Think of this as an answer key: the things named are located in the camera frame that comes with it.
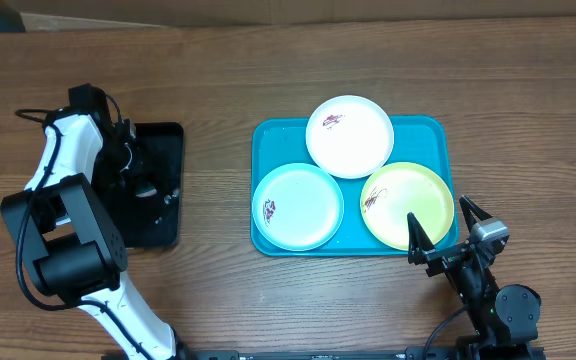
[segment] wooden table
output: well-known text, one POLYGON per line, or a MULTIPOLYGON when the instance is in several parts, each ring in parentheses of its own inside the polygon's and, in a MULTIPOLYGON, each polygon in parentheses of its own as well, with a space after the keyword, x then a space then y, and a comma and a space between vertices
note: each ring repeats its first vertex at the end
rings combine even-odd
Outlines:
MULTIPOLYGON (((456 194, 510 226, 498 283, 537 290, 537 345, 576 359, 576 18, 1 34, 0 201, 44 147, 13 111, 66 105, 85 82, 137 122, 186 130, 181 243, 133 254, 129 272, 191 347, 401 349, 459 306, 444 278, 403 258, 271 258, 250 242, 255 126, 358 94, 443 123, 456 194)), ((0 217, 0 359, 118 349, 83 312, 33 308, 13 261, 0 217)), ((437 342, 470 333, 464 317, 437 342)))

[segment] blue tray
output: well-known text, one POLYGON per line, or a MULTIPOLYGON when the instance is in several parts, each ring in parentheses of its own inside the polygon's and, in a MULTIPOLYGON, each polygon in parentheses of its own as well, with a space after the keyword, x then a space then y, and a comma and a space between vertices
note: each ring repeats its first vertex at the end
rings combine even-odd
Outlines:
MULTIPOLYGON (((386 163, 408 161, 430 168, 446 182, 454 198, 446 134, 441 124, 423 115, 390 116, 390 121, 395 129, 395 145, 386 163)), ((307 118, 269 119, 257 126, 252 136, 251 199, 261 179, 273 169, 295 162, 315 164, 306 148, 307 123, 307 118)), ((326 244, 303 252, 280 249, 259 233, 251 216, 250 238, 253 244, 259 251, 271 256, 405 255, 406 252, 377 240, 364 224, 359 212, 359 197, 367 179, 335 178, 344 194, 344 219, 337 233, 326 244)), ((455 211, 452 226, 437 248, 442 249, 457 242, 457 214, 455 211)))

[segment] light blue plate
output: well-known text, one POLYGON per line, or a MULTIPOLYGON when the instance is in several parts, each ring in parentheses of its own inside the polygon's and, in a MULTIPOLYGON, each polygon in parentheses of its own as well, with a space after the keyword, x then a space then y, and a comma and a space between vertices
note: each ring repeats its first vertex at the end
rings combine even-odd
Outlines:
POLYGON ((317 166, 280 166, 259 183, 252 198, 252 218, 262 236, 290 251, 325 244, 343 219, 344 200, 335 179, 317 166))
MULTIPOLYGON (((407 161, 434 171, 448 185, 455 198, 444 129, 435 119, 424 115, 391 115, 395 143, 386 164, 407 161)), ((290 163, 314 164, 306 148, 307 118, 271 119, 262 122, 252 137, 251 197, 261 179, 272 170, 290 163)), ((271 256, 366 256, 405 255, 377 240, 361 218, 359 198, 367 178, 335 179, 343 193, 344 217, 333 237, 309 251, 288 251, 273 245, 250 219, 253 244, 271 256)), ((457 216, 448 234, 436 245, 444 249, 457 242, 457 216)))

